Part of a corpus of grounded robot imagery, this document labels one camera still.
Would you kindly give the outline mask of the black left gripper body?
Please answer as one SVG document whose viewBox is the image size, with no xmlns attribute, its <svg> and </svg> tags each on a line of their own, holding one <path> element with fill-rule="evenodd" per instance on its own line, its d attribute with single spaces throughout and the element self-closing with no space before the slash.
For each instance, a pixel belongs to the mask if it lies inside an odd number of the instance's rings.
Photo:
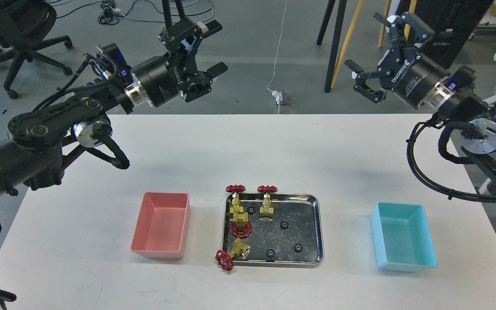
<svg viewBox="0 0 496 310">
<path fill-rule="evenodd" d="M 179 96 L 185 102 L 208 94 L 214 78 L 200 71 L 195 63 L 198 47 L 206 37 L 198 26 L 163 28 L 158 39 L 167 53 L 154 56 L 131 69 L 130 101 L 134 107 L 143 103 L 157 108 Z"/>
</svg>

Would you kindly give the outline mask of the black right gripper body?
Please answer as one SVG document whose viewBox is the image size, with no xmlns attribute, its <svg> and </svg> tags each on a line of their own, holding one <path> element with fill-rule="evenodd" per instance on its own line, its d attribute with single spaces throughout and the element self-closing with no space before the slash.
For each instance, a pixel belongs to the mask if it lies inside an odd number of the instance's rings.
<svg viewBox="0 0 496 310">
<path fill-rule="evenodd" d="M 414 109 L 430 101 L 437 85 L 449 76 L 446 69 L 422 54 L 419 47 L 435 37 L 435 32 L 413 12 L 391 15 L 388 33 L 391 48 L 374 72 L 355 73 L 355 91 L 378 103 L 391 91 Z M 406 43 L 405 25 L 411 26 L 411 41 Z"/>
</svg>

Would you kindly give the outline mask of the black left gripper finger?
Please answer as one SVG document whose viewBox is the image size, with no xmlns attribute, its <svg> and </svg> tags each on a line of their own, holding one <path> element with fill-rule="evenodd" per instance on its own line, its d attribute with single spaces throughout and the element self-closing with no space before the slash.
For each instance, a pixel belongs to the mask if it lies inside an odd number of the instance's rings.
<svg viewBox="0 0 496 310">
<path fill-rule="evenodd" d="M 222 24 L 220 24 L 217 20 L 211 20 L 207 23 L 198 22 L 196 25 L 200 29 L 199 35 L 201 37 L 210 37 L 223 29 Z"/>
<path fill-rule="evenodd" d="M 226 71 L 228 71 L 228 66 L 224 62 L 219 62 L 219 63 L 213 65 L 212 67 L 208 68 L 205 71 L 205 74 L 209 78 L 213 79 L 213 78 L 220 76 L 221 74 L 223 74 Z"/>
</svg>

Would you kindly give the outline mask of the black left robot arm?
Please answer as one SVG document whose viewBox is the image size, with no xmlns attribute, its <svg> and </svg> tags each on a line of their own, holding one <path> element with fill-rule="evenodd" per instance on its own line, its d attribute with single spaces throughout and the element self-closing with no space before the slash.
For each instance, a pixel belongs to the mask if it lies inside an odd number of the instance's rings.
<svg viewBox="0 0 496 310">
<path fill-rule="evenodd" d="M 90 65 L 98 79 L 82 87 L 67 84 L 8 123 L 8 139 L 0 142 L 0 196 L 16 196 L 19 184 L 31 190 L 60 185 L 65 169 L 84 152 L 127 169 L 130 161 L 112 139 L 106 113 L 120 106 L 130 114 L 143 103 L 157 108 L 177 96 L 190 102 L 208 94 L 228 67 L 219 62 L 200 71 L 195 56 L 202 40 L 220 30 L 216 20 L 167 20 L 158 35 L 167 52 L 134 67 L 114 43 L 99 46 L 96 55 L 85 54 L 76 75 Z M 15 294 L 0 289 L 0 310 L 15 300 Z"/>
</svg>

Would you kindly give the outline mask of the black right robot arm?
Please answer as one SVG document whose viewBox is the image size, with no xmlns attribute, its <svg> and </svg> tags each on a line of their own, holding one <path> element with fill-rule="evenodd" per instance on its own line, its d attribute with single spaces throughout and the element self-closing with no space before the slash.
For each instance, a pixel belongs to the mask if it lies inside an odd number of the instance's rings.
<svg viewBox="0 0 496 310">
<path fill-rule="evenodd" d="M 414 109 L 429 105 L 432 117 L 419 122 L 407 140 L 408 165 L 416 178 L 430 189 L 470 202 L 496 203 L 496 99 L 482 100 L 474 94 L 474 70 L 460 67 L 447 72 L 421 53 L 420 46 L 435 33 L 413 12 L 374 18 L 390 35 L 391 47 L 374 72 L 366 72 L 348 59 L 354 90 L 372 102 L 382 102 L 390 91 Z M 476 165 L 489 179 L 479 193 L 461 192 L 440 185 L 427 177 L 415 159 L 415 143 L 426 128 L 440 129 L 438 152 L 454 164 Z"/>
</svg>

